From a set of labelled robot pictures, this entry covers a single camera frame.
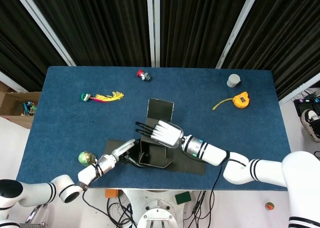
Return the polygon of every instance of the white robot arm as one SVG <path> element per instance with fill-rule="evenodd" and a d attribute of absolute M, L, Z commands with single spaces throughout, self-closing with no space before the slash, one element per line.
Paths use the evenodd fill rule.
<path fill-rule="evenodd" d="M 290 228 L 320 228 L 320 161 L 312 154 L 297 151 L 282 162 L 253 159 L 217 148 L 183 130 L 160 120 L 155 128 L 144 127 L 142 134 L 169 147 L 180 148 L 207 163 L 218 166 L 227 162 L 223 177 L 240 185 L 252 181 L 287 187 L 290 201 Z"/>
<path fill-rule="evenodd" d="M 104 154 L 96 164 L 91 164 L 78 173 L 77 184 L 66 174 L 51 182 L 39 184 L 26 184 L 11 179 L 0 180 L 0 227 L 20 227 L 19 223 L 7 219 L 10 208 L 17 202 L 22 207 L 32 207 L 48 204 L 56 196 L 64 203 L 72 202 L 81 192 L 86 191 L 92 182 L 113 169 L 122 156 L 136 144 L 136 140 L 131 139 L 115 149 L 111 155 Z"/>

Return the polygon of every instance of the tape measure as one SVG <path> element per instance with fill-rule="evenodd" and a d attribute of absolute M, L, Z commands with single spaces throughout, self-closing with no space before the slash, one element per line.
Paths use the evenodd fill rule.
<path fill-rule="evenodd" d="M 235 97 L 224 99 L 224 100 L 220 101 L 218 104 L 216 104 L 212 108 L 212 110 L 214 111 L 220 104 L 222 104 L 223 102 L 226 102 L 226 101 L 233 101 L 233 104 L 236 107 L 243 109 L 249 105 L 250 99 L 249 99 L 248 92 L 245 91 L 245 92 L 242 92 L 241 94 L 236 95 Z"/>

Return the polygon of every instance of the blue tabletop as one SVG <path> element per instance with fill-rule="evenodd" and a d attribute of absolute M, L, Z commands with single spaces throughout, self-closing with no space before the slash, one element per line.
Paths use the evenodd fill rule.
<path fill-rule="evenodd" d="M 172 122 L 184 134 L 252 159 L 282 161 L 290 152 L 273 77 L 267 70 L 150 68 L 150 82 L 137 77 L 141 67 L 53 66 L 48 69 L 17 180 L 49 182 L 68 174 L 75 183 L 82 166 L 78 155 L 90 151 L 103 155 L 107 139 L 139 139 L 135 122 L 146 120 L 148 99 L 174 102 Z M 227 86 L 230 74 L 241 83 Z M 124 93 L 110 103 L 81 101 L 81 93 Z M 245 109 L 232 101 L 213 105 L 247 91 Z M 92 187 L 137 189 L 210 190 L 219 168 L 206 164 L 205 175 L 116 164 Z M 217 190 L 284 190 L 253 181 L 228 183 L 223 177 Z"/>

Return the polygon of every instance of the curtain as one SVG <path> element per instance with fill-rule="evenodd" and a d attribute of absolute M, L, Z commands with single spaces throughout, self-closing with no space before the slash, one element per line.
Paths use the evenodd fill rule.
<path fill-rule="evenodd" d="M 160 66 L 215 68 L 246 0 L 161 0 Z"/>
<path fill-rule="evenodd" d="M 19 0 L 0 0 L 0 71 L 30 92 L 41 91 L 49 66 L 65 66 Z"/>
<path fill-rule="evenodd" d="M 223 67 L 271 70 L 282 99 L 320 72 L 319 4 L 256 0 Z"/>
<path fill-rule="evenodd" d="M 77 66 L 151 66 L 147 0 L 34 0 Z"/>

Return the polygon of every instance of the orange block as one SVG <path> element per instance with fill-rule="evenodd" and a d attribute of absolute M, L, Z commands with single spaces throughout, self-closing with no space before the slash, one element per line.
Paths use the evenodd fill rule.
<path fill-rule="evenodd" d="M 105 198 L 115 198 L 119 195 L 118 189 L 105 189 L 104 196 Z"/>

